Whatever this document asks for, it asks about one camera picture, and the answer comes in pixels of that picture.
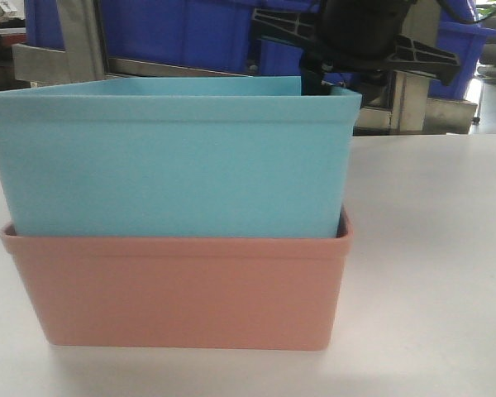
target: blue plastic crate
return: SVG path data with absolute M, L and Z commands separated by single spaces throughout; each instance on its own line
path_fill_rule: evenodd
M 311 0 L 265 0 L 264 8 L 306 12 L 316 11 L 317 6 L 311 7 Z M 291 45 L 276 43 L 273 41 L 262 41 L 259 61 L 259 74 L 262 76 L 298 76 L 299 60 L 303 50 Z M 348 84 L 353 74 L 327 74 L 325 80 L 337 84 L 345 82 Z
M 34 47 L 63 50 L 56 0 L 25 0 L 26 41 Z
M 474 77 L 483 46 L 487 38 L 494 35 L 496 35 L 496 30 L 478 25 L 440 22 L 436 46 L 457 54 L 460 58 L 461 70 L 449 86 L 444 86 L 438 81 L 431 81 L 429 96 L 463 99 L 470 81 Z
M 334 237 L 360 95 L 300 86 L 132 78 L 0 93 L 17 232 Z
M 110 56 L 245 72 L 251 13 L 260 0 L 101 2 Z M 63 49 L 55 0 L 26 0 L 29 45 Z

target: stacked bins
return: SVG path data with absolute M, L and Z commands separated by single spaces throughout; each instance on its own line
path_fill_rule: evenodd
M 14 222 L 2 239 L 51 342 L 327 345 L 360 95 L 302 97 L 300 85 L 135 78 L 0 93 Z
M 243 73 L 259 0 L 102 1 L 110 56 Z M 64 49 L 55 0 L 26 0 L 29 45 Z

